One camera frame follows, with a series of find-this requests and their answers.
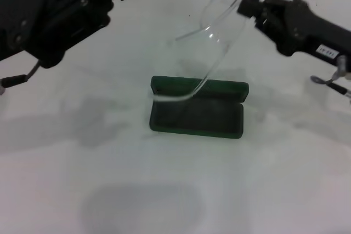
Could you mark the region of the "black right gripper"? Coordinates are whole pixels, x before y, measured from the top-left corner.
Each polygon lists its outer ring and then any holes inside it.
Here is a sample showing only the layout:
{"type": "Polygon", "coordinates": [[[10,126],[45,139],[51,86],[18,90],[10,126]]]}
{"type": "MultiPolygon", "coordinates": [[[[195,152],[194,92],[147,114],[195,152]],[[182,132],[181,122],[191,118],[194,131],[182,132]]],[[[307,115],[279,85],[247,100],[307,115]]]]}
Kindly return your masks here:
{"type": "Polygon", "coordinates": [[[276,47],[282,55],[304,52],[333,66],[337,66],[339,56],[344,56],[346,70],[350,71],[350,31],[317,16],[306,1],[241,0],[236,12],[255,18],[255,28],[272,41],[278,39],[279,22],[281,35],[276,47]]]}

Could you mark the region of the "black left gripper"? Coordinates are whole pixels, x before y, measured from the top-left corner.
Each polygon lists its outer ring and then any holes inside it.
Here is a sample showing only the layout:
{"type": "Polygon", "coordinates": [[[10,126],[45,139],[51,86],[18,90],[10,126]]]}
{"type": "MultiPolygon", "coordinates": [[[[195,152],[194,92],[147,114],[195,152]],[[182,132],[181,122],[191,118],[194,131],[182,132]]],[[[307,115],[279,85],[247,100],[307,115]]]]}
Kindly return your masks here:
{"type": "Polygon", "coordinates": [[[60,63],[67,50],[110,23],[109,1],[1,0],[1,60],[20,52],[42,68],[60,63]]]}

